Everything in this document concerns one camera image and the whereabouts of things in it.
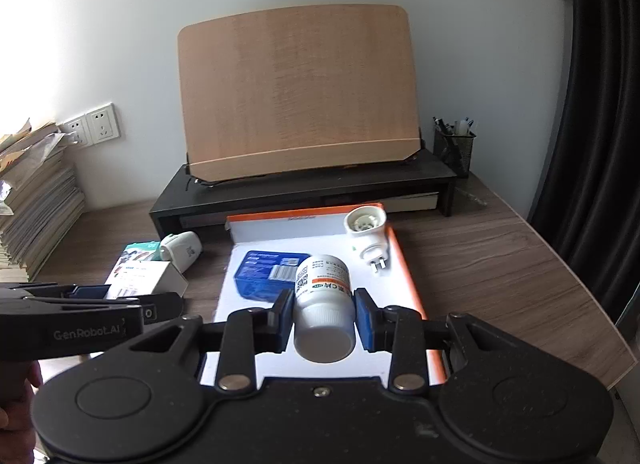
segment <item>blue box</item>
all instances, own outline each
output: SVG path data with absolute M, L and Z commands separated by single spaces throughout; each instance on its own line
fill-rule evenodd
M 234 275 L 238 293 L 248 300 L 273 303 L 281 291 L 293 289 L 296 270 L 309 256 L 306 253 L 249 251 Z

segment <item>metal screw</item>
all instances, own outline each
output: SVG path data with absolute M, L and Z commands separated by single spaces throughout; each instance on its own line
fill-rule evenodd
M 316 397 L 326 397 L 331 393 L 331 389 L 328 386 L 318 386 L 314 388 L 314 395 Z
M 244 374 L 229 374 L 228 376 L 223 377 L 218 382 L 218 386 L 223 390 L 229 390 L 230 392 L 236 392 L 238 390 L 244 390 L 251 384 L 251 379 L 249 379 Z
M 400 374 L 394 379 L 398 390 L 418 390 L 424 386 L 424 379 L 418 374 Z

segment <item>orange edge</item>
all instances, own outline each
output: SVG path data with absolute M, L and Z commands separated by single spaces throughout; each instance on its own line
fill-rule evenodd
M 283 211 L 265 211 L 262 213 L 244 213 L 239 215 L 229 215 L 226 220 L 228 222 L 246 222 L 249 220 L 268 220 L 268 219 L 288 219 L 291 217 L 311 217 L 317 215 L 337 215 L 340 213 L 349 213 L 361 206 L 377 206 L 383 208 L 380 202 L 372 202 L 369 204 L 349 204 L 347 206 L 328 206 L 325 208 L 302 208 Z
M 424 311 L 424 307 L 422 306 L 422 301 L 420 300 L 418 290 L 415 288 L 414 279 L 411 277 L 409 267 L 407 266 L 406 260 L 404 259 L 404 254 L 402 254 L 402 249 L 400 249 L 400 244 L 398 244 L 396 232 L 389 224 L 386 226 L 386 236 L 389 240 L 389 243 L 393 245 L 393 247 L 395 247 L 397 253 L 397 259 L 395 260 L 395 262 L 400 266 L 400 269 L 402 269 L 404 278 L 407 282 L 407 285 L 409 286 L 409 292 L 411 293 L 411 297 L 414 301 L 414 309 L 420 313 L 422 319 L 428 319 L 427 314 Z M 440 351 L 427 350 L 427 364 L 429 367 L 429 379 L 431 381 L 431 384 L 442 384 L 447 380 L 447 374 L 444 371 L 444 364 L 442 363 L 442 356 L 440 355 Z

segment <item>black curtain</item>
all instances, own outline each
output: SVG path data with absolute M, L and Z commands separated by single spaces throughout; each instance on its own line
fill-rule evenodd
M 530 222 L 618 320 L 640 282 L 640 0 L 574 0 L 567 94 Z

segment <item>black monitor stand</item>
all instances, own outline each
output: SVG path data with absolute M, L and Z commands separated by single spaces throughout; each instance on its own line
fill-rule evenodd
M 456 174 L 428 150 L 401 162 L 273 173 L 212 184 L 196 182 L 183 164 L 149 212 L 160 238 L 226 216 L 283 209 L 339 206 L 430 191 L 451 215 Z

